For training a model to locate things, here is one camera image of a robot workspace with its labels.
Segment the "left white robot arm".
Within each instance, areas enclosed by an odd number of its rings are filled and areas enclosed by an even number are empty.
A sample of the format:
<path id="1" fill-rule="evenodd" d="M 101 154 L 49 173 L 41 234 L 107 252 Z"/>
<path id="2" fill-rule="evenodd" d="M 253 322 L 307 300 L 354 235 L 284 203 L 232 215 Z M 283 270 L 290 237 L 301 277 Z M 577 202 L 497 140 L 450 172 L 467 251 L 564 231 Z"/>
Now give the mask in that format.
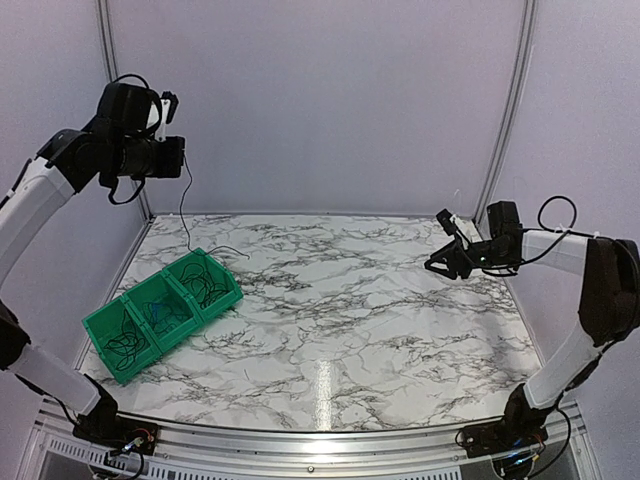
<path id="1" fill-rule="evenodd" d="M 155 90 L 139 74 L 124 74 L 105 85 L 84 126 L 54 133 L 1 200 L 1 279 L 8 279 L 52 219 L 92 181 L 119 206 L 116 192 L 123 178 L 144 186 L 150 179 L 180 177 L 186 140 L 167 131 L 179 105 L 176 93 Z M 75 411 L 102 443 L 116 445 L 125 438 L 126 423 L 116 415 L 114 398 L 36 344 L 8 306 L 1 308 L 1 369 Z"/>

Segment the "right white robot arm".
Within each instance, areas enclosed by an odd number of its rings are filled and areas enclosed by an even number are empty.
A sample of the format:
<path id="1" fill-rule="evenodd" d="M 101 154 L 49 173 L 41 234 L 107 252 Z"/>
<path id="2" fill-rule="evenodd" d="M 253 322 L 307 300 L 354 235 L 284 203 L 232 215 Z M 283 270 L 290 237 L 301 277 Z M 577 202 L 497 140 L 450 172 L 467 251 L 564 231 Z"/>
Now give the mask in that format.
<path id="1" fill-rule="evenodd" d="M 463 280 L 474 271 L 494 278 L 518 276 L 526 267 L 565 275 L 579 288 L 577 312 L 567 336 L 543 366 L 509 395 L 502 415 L 461 431 L 465 447 L 515 448 L 542 433 L 563 397 L 581 386 L 604 354 L 639 327 L 639 249 L 632 240 L 543 222 L 523 225 L 513 201 L 488 206 L 489 236 L 474 241 L 455 215 L 441 210 L 436 220 L 449 237 L 424 263 L 427 271 Z"/>

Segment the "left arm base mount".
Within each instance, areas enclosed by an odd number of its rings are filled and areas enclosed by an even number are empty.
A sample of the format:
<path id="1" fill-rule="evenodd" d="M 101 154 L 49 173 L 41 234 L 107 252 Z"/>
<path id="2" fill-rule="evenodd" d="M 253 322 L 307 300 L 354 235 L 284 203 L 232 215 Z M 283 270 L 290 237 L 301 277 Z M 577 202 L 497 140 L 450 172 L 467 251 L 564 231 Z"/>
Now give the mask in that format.
<path id="1" fill-rule="evenodd" d="M 152 455 L 156 448 L 160 428 L 152 422 L 117 416 L 114 423 L 100 431 L 86 421 L 79 421 L 73 436 L 123 453 Z"/>

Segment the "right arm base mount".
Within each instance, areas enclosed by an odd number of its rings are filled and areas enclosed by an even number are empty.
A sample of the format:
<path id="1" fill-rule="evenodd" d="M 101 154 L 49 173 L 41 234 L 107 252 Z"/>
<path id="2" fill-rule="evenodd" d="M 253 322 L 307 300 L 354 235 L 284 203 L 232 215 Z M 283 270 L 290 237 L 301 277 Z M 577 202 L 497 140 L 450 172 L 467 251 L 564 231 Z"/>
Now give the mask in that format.
<path id="1" fill-rule="evenodd" d="M 535 427 L 528 433 L 513 433 L 501 421 L 492 421 L 462 427 L 455 442 L 466 451 L 468 458 L 477 458 L 540 445 L 547 439 L 544 427 Z"/>

